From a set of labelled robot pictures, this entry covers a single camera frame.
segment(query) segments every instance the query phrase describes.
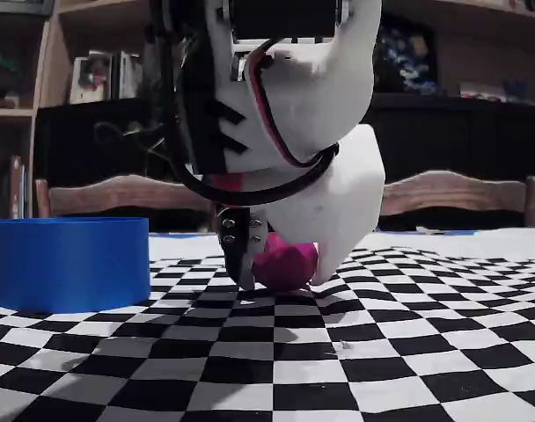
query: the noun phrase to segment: blue bin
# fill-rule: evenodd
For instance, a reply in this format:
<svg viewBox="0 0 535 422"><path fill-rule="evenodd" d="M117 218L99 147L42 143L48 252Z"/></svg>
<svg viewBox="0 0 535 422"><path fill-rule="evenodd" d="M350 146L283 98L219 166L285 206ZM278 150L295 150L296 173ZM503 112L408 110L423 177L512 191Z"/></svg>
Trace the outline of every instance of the blue bin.
<svg viewBox="0 0 535 422"><path fill-rule="evenodd" d="M0 220L0 306L97 312L150 295L148 220Z"/></svg>

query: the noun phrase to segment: chair backrest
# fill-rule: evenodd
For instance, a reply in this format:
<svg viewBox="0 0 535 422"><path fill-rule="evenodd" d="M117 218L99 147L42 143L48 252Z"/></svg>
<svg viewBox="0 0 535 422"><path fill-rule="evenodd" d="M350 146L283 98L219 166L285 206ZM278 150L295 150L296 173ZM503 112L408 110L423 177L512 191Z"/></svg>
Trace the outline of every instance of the chair backrest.
<svg viewBox="0 0 535 422"><path fill-rule="evenodd" d="M400 215L428 207L472 211L516 211L535 227L535 176L525 183L468 178L451 171L426 171L385 186L381 215Z"/></svg>
<svg viewBox="0 0 535 422"><path fill-rule="evenodd" d="M116 207L191 209L209 212L211 203L182 184L137 175L116 176L82 187L52 187L35 180L39 217L98 213Z"/></svg>

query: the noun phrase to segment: magenta ball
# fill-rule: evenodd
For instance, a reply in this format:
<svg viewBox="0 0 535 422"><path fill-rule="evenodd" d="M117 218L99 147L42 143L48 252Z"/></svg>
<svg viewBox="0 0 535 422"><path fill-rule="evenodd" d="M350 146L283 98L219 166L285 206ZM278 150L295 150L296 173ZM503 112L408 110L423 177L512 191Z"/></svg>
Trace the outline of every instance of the magenta ball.
<svg viewBox="0 0 535 422"><path fill-rule="evenodd" d="M266 249L254 257L252 272L261 285L289 292L308 284L318 262L314 244L286 244L276 233L269 233Z"/></svg>

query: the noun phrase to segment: checkerboard mat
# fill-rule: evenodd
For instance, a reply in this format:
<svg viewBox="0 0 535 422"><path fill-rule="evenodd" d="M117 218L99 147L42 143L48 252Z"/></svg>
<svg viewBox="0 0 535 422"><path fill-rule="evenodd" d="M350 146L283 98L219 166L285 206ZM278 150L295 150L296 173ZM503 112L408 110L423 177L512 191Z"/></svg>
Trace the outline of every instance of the checkerboard mat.
<svg viewBox="0 0 535 422"><path fill-rule="evenodd" d="M535 422L535 260L357 250L285 295L150 271L124 309L0 308L0 421Z"/></svg>

